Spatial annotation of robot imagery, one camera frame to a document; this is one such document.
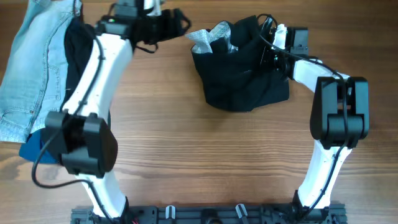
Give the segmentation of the black shorts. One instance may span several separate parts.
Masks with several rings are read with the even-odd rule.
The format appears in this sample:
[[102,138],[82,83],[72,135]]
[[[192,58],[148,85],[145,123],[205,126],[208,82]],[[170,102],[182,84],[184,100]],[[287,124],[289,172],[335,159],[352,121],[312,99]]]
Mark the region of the black shorts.
[[275,25],[271,17],[260,24],[257,16],[249,16],[186,35],[194,43],[191,53],[209,105],[248,112],[289,99],[287,78],[266,44]]

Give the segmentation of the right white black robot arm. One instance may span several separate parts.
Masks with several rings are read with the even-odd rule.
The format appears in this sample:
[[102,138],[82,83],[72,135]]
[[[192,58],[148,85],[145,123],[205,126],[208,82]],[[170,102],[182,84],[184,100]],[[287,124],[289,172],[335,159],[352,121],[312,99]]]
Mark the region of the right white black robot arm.
[[299,205],[306,211],[330,205],[331,191],[340,169],[353,148],[369,132],[369,83],[351,77],[307,53],[293,53],[285,46],[289,32],[278,27],[267,40],[288,77],[314,94],[310,133],[314,139],[312,158],[304,181],[297,190]]

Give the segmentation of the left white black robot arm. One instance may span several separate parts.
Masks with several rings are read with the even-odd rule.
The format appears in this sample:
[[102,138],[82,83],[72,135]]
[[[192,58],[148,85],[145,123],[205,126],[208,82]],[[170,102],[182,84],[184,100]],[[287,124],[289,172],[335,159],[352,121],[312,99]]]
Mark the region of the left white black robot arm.
[[179,9],[161,9],[160,1],[118,1],[90,31],[93,49],[83,75],[59,112],[45,120],[50,131],[42,152],[49,152],[82,183],[93,208],[73,223],[132,223],[129,202],[113,172],[118,143],[111,132],[109,109],[119,80],[138,43],[184,35],[190,20]]

